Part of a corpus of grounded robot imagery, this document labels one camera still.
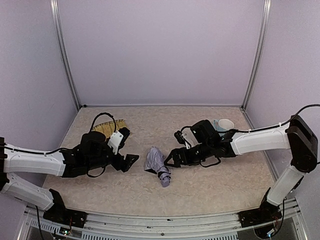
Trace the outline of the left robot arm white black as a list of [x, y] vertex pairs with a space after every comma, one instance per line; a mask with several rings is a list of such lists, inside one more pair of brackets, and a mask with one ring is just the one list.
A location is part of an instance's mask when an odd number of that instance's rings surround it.
[[119, 131], [110, 138], [98, 131], [82, 135], [74, 148], [59, 148], [49, 152], [15, 147], [0, 139], [0, 192], [33, 204], [44, 211], [64, 208], [60, 194], [44, 189], [21, 177], [18, 173], [38, 173], [61, 178], [88, 176], [91, 170], [106, 169], [127, 172], [139, 159], [138, 155], [123, 156], [119, 150], [127, 136]]

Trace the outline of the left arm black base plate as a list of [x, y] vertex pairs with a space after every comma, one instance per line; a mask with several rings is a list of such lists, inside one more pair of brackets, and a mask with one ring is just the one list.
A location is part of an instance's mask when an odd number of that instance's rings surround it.
[[43, 213], [43, 218], [54, 223], [83, 228], [87, 220], [87, 215], [84, 211], [52, 206]]

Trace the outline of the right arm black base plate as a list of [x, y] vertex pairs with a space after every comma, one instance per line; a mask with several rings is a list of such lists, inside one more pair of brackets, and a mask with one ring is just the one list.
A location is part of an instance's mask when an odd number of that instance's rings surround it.
[[276, 208], [254, 208], [240, 211], [238, 213], [239, 221], [242, 228], [251, 227], [274, 221], [282, 218], [279, 207]]

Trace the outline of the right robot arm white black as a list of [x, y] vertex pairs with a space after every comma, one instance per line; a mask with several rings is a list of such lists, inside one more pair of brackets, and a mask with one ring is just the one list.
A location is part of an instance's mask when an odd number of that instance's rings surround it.
[[198, 144], [173, 149], [164, 160], [165, 166], [194, 166], [210, 157], [220, 160], [275, 149], [291, 151], [290, 165], [266, 192], [260, 209], [276, 210], [318, 165], [318, 138], [297, 114], [285, 123], [254, 130], [218, 132], [207, 119], [190, 126], [190, 130]]

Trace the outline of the lilac umbrella with black lining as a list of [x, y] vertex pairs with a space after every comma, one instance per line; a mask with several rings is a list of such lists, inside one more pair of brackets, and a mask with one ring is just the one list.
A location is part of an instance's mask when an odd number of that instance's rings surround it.
[[146, 155], [144, 170], [157, 175], [161, 186], [166, 188], [171, 183], [171, 172], [164, 164], [165, 156], [159, 148], [152, 146]]

